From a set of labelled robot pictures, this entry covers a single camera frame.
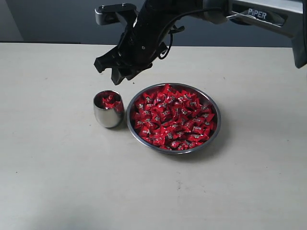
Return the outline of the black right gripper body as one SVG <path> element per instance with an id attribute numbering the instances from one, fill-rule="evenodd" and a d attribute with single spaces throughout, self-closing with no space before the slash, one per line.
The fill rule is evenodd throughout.
<path id="1" fill-rule="evenodd" d="M 168 22 L 168 16 L 143 7 L 132 24 L 121 34 L 117 46 L 97 57 L 94 66 L 99 73 L 105 69 L 141 67 L 153 64 L 166 50 L 160 37 Z"/>

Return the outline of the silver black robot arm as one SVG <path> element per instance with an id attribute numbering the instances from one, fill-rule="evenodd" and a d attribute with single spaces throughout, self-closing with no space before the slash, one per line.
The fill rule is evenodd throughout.
<path id="1" fill-rule="evenodd" d="M 97 57 L 98 72 L 111 69 L 119 85 L 149 69 L 155 59 L 167 57 L 171 45 L 164 38 L 182 32 L 176 21 L 185 16 L 214 24 L 232 21 L 253 25 L 291 39 L 295 66 L 307 63 L 307 3 L 304 0 L 147 0 L 142 8 L 129 3 L 100 6 L 98 25 L 121 23 L 125 30 L 116 47 Z"/>

